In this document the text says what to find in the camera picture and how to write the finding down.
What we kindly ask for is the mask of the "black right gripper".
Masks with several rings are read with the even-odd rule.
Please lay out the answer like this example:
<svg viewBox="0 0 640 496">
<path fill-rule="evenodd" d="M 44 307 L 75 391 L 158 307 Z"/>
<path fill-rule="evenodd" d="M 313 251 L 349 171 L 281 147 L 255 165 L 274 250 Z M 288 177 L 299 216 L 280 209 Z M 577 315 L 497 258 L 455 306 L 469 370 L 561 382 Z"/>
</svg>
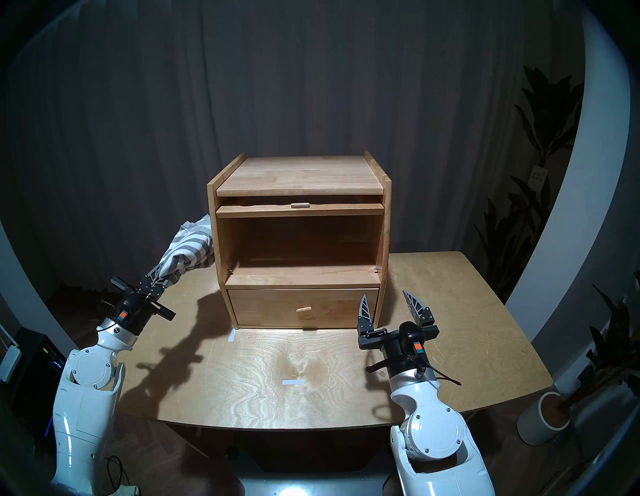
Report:
<svg viewBox="0 0 640 496">
<path fill-rule="evenodd" d="M 424 350 L 425 341 L 435 339 L 439 328 L 429 307 L 407 290 L 402 291 L 409 312 L 417 326 L 400 326 L 397 330 L 386 328 L 376 330 L 371 321 L 367 296 L 363 295 L 358 310 L 358 347 L 361 350 L 382 350 L 384 359 L 365 367 L 367 373 L 387 368 L 389 376 L 417 369 L 424 375 L 431 368 Z"/>
</svg>

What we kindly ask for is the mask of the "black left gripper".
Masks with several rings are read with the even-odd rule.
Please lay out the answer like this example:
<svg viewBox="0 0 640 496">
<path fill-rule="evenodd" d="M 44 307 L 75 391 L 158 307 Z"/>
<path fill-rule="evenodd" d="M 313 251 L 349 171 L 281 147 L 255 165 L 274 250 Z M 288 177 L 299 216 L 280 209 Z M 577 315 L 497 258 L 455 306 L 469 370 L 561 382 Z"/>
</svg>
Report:
<svg viewBox="0 0 640 496">
<path fill-rule="evenodd" d="M 112 318 L 115 325 L 131 334 L 141 334 L 152 316 L 172 321 L 175 312 L 159 303 L 165 289 L 174 285 L 174 275 L 159 276 L 161 264 L 142 276 L 136 285 L 114 276 L 111 283 L 123 291 L 123 298 L 115 306 Z"/>
</svg>

